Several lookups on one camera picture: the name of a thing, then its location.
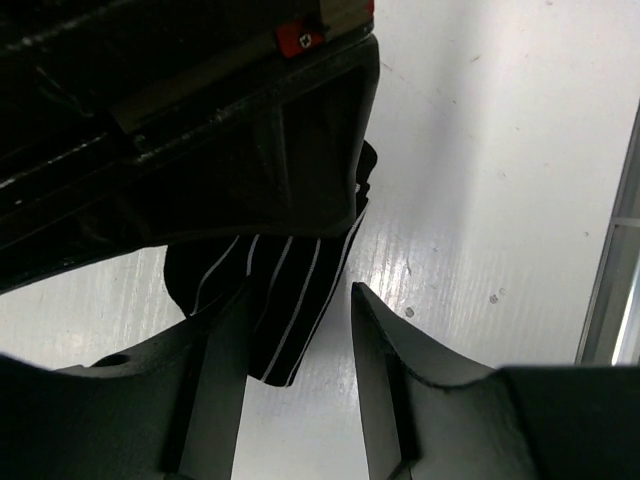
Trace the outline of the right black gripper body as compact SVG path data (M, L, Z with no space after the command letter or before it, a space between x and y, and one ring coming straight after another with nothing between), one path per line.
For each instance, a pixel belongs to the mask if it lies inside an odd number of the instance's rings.
M142 248L344 231L374 8L3 2L2 291Z

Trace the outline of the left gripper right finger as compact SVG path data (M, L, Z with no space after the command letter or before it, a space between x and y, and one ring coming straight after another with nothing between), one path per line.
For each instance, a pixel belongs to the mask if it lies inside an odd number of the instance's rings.
M373 479L635 479L635 366L491 369L351 292L360 417Z

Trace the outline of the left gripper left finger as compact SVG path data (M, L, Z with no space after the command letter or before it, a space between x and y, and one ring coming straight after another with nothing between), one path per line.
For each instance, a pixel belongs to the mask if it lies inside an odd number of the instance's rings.
M1 359L5 479L227 479L249 363L251 290L89 367Z

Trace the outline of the black striped sock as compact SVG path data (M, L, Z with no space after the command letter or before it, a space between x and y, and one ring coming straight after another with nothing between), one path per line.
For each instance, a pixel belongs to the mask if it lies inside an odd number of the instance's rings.
M376 163L375 150L364 143L356 170L356 218L336 237L236 235L167 248L166 289L186 315L198 313L231 285L251 279L253 378L275 387L293 383L346 266Z

